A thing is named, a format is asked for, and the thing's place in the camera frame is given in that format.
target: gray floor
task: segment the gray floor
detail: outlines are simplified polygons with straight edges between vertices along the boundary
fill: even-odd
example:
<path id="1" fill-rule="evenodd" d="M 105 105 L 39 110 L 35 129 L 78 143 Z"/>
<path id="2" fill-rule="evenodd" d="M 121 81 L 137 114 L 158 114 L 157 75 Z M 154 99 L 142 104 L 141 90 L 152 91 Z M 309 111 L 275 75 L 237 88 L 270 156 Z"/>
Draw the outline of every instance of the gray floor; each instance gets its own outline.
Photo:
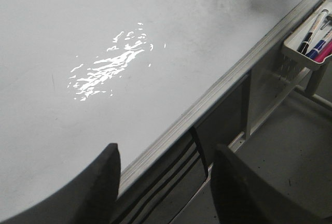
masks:
<path id="1" fill-rule="evenodd" d="M 317 94 L 332 101 L 332 64 Z M 279 192 L 325 218 L 332 216 L 332 113 L 293 92 L 238 150 Z M 219 223 L 210 184 L 172 224 Z"/>

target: pen holder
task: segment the pen holder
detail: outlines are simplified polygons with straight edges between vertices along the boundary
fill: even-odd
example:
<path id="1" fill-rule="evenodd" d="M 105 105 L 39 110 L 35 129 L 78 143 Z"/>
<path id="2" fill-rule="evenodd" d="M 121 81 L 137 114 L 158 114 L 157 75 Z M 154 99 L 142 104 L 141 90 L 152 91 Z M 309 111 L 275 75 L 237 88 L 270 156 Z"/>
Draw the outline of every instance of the pen holder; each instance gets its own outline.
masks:
<path id="1" fill-rule="evenodd" d="M 327 56 L 322 62 L 316 62 L 304 54 L 297 51 L 301 45 L 304 37 L 308 33 L 313 22 L 323 9 L 328 9 L 332 12 L 331 2 L 324 2 L 311 16 L 303 22 L 286 40 L 284 40 L 281 52 L 288 58 L 298 62 L 299 64 L 309 68 L 312 71 L 319 70 L 324 64 L 327 64 L 332 55 Z M 317 34 L 313 37 L 311 44 L 308 48 L 308 52 L 322 39 L 322 37 L 328 32 L 332 25 L 327 26 L 323 30 L 318 30 Z"/>

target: pink marker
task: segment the pink marker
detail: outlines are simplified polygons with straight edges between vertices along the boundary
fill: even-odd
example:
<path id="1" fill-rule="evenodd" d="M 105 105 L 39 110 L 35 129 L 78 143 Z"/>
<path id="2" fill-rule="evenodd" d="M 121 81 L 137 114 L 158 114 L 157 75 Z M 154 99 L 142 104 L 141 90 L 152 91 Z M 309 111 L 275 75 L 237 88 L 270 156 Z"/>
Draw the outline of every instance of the pink marker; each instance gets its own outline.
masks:
<path id="1" fill-rule="evenodd" d="M 317 55 L 314 59 L 315 62 L 323 62 L 325 57 L 330 55 L 332 52 L 332 41 L 330 41 L 325 48 Z"/>

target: blue pen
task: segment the blue pen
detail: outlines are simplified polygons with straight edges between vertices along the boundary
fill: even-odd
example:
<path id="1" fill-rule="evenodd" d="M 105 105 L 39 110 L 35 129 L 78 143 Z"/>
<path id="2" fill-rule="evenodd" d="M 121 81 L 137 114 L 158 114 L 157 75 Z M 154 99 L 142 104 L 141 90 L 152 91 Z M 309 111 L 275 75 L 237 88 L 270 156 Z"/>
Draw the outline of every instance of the blue pen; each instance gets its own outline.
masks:
<path id="1" fill-rule="evenodd" d="M 327 43 L 332 40 L 332 28 L 326 33 L 326 35 L 320 40 L 316 46 L 306 54 L 310 59 L 315 59 L 315 57 L 321 52 Z"/>

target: table surface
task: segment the table surface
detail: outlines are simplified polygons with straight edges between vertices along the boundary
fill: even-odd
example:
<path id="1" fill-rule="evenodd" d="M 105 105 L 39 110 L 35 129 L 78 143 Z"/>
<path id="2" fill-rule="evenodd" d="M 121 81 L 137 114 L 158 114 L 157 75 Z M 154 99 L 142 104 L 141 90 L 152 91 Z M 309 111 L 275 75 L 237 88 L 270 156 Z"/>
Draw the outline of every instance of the table surface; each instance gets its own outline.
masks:
<path id="1" fill-rule="evenodd" d="M 0 220 L 122 170 L 301 0 L 0 0 Z"/>

